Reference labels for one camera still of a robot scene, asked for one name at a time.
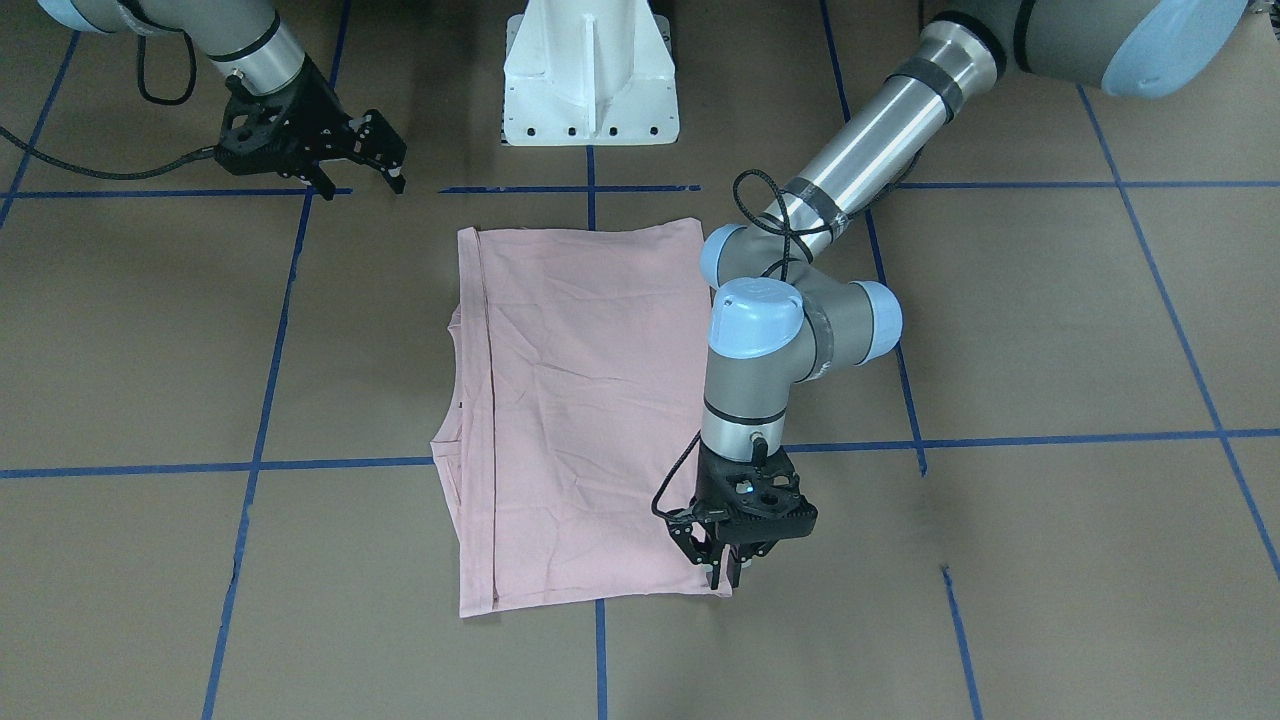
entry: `white plastic bracket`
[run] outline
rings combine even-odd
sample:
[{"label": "white plastic bracket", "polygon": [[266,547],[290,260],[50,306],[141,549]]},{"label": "white plastic bracket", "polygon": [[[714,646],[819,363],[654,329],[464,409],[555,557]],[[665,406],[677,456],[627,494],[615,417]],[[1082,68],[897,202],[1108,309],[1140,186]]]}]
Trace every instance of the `white plastic bracket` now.
[{"label": "white plastic bracket", "polygon": [[511,145],[663,145],[680,136],[671,26],[646,0],[529,0],[507,22]]}]

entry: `light blue joint cap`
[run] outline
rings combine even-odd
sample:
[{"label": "light blue joint cap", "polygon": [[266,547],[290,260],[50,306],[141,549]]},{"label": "light blue joint cap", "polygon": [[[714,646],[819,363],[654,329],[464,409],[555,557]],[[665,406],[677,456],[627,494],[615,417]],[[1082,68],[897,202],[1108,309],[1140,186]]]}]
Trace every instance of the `light blue joint cap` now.
[{"label": "light blue joint cap", "polygon": [[40,0],[40,6],[49,13],[49,17],[60,22],[61,24],[78,29],[81,32],[102,32],[93,27],[93,23],[84,19],[84,15],[79,14],[72,0]]},{"label": "light blue joint cap", "polygon": [[1240,22],[1248,0],[1162,0],[1120,45],[1102,74],[1108,95],[1164,97],[1203,70]]},{"label": "light blue joint cap", "polygon": [[723,225],[707,237],[707,243],[703,245],[703,256],[698,261],[698,266],[701,269],[703,279],[707,281],[707,284],[716,288],[719,287],[719,256],[724,252],[724,243],[728,242],[728,236],[745,227],[746,225]]},{"label": "light blue joint cap", "polygon": [[902,306],[893,291],[877,282],[854,282],[867,292],[872,302],[872,347],[859,365],[884,355],[902,340]]},{"label": "light blue joint cap", "polygon": [[803,325],[799,290],[772,278],[735,278],[716,292],[707,342],[724,357],[750,360],[782,350]]}]

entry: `pink fabric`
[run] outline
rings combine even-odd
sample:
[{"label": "pink fabric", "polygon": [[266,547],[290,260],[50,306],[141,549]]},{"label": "pink fabric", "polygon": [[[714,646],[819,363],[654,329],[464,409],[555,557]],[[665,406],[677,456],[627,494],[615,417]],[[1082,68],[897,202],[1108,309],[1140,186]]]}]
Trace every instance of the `pink fabric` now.
[{"label": "pink fabric", "polygon": [[[458,232],[453,405],[431,442],[460,615],[710,593],[649,501],[701,421],[703,232]],[[664,507],[694,488],[694,461]],[[728,594],[727,587],[719,594]]]}]

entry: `floor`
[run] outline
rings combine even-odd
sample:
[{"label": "floor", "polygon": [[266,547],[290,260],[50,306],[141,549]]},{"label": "floor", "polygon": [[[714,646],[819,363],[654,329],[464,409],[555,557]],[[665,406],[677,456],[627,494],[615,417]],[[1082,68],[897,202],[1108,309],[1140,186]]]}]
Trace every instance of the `floor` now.
[{"label": "floor", "polygon": [[[905,340],[796,388],[823,519],[735,598],[461,621],[428,446],[457,228],[733,222],[732,177],[790,177],[916,31],[911,3],[681,1],[676,145],[517,150],[520,6],[282,4],[408,140],[401,197],[0,147],[0,716],[1280,717],[1265,15],[1160,101],[1007,77],[828,252],[895,288]],[[211,141],[211,68],[154,108],[132,38],[5,18],[0,122],[44,150]],[[154,91],[180,53],[152,45]]]}]

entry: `robotic arm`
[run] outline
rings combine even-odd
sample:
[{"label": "robotic arm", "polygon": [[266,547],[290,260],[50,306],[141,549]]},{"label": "robotic arm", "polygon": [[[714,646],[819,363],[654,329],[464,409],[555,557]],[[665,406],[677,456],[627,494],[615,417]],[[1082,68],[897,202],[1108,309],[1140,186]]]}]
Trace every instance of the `robotic arm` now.
[{"label": "robotic arm", "polygon": [[812,265],[850,218],[965,102],[991,90],[1010,61],[1111,95],[1160,97],[1210,63],[1247,4],[955,0],[870,102],[764,213],[749,217],[753,227],[726,225],[708,237],[701,272],[717,292],[696,491],[689,507],[663,511],[663,483],[653,510],[689,560],[708,571],[712,588],[726,560],[737,587],[753,557],[780,539],[808,536],[817,521],[781,442],[791,384],[868,363],[901,334],[901,307],[887,287],[845,284]]},{"label": "robotic arm", "polygon": [[404,141],[381,113],[352,119],[269,0],[40,0],[58,22],[83,32],[186,32],[227,77],[214,159],[236,176],[274,172],[335,187],[324,160],[351,160],[404,191]]}]

